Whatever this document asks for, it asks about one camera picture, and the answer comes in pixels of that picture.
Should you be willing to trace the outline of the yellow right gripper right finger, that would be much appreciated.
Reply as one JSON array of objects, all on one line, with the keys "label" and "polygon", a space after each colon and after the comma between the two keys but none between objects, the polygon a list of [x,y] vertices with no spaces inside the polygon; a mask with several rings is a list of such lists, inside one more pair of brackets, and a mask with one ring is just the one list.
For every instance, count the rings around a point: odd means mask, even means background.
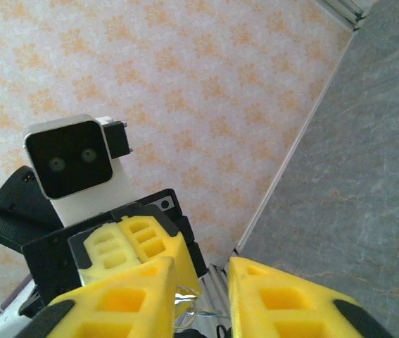
[{"label": "yellow right gripper right finger", "polygon": [[229,260],[233,337],[390,337],[352,297],[242,257]]}]

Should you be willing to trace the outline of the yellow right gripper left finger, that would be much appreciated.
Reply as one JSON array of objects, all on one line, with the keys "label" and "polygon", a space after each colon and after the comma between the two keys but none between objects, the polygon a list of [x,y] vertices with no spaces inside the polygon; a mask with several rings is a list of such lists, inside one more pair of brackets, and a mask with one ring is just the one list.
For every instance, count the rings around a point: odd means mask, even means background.
[{"label": "yellow right gripper left finger", "polygon": [[173,258],[161,257],[57,296],[19,337],[173,337]]}]

